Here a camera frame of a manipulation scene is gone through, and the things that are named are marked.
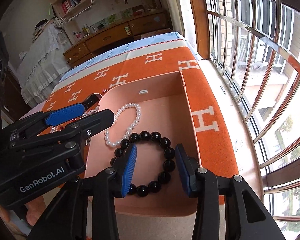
black bead bracelet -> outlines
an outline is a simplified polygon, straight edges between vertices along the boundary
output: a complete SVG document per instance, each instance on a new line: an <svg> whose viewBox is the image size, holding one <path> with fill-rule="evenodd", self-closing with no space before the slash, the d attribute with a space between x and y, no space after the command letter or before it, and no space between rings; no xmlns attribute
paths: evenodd
<svg viewBox="0 0 300 240"><path fill-rule="evenodd" d="M142 131L140 134L132 133L129 136L129 140L124 139L120 143L120 148L117 148L114 151L115 157L111 159L110 164L111 166L114 164L114 161L121 157L125 150L128 148L129 143L138 143L139 141L153 141L158 142L161 148L163 148L164 157L167 159L163 163L163 171L159 173L158 180L151 181L148 186L140 185L136 186L134 184L130 185L130 190L128 195L137 194L139 197L145 197L150 192L151 193L158 193L161 190L161 185L168 184L171 180L170 172L173 172L176 168L176 164L172 160L174 158L174 149L170 147L171 142L166 137L161 137L161 134L158 132L149 133L147 131Z"/></svg>

tree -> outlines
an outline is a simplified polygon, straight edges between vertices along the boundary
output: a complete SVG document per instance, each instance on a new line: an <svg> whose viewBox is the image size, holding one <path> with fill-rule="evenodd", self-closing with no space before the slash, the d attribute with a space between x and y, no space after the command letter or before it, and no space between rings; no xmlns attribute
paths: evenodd
<svg viewBox="0 0 300 240"><path fill-rule="evenodd" d="M293 161L300 156L300 146L291 152L290 160Z"/></svg>
<svg viewBox="0 0 300 240"><path fill-rule="evenodd" d="M292 120L291 114L289 114L287 119L284 120L282 125L280 125L279 130L281 132L290 132L292 129L292 125L293 125L293 120Z"/></svg>
<svg viewBox="0 0 300 240"><path fill-rule="evenodd" d="M297 210L295 216L300 216L300 207ZM293 232L300 232L300 222L287 222L283 228L283 230L293 231Z"/></svg>

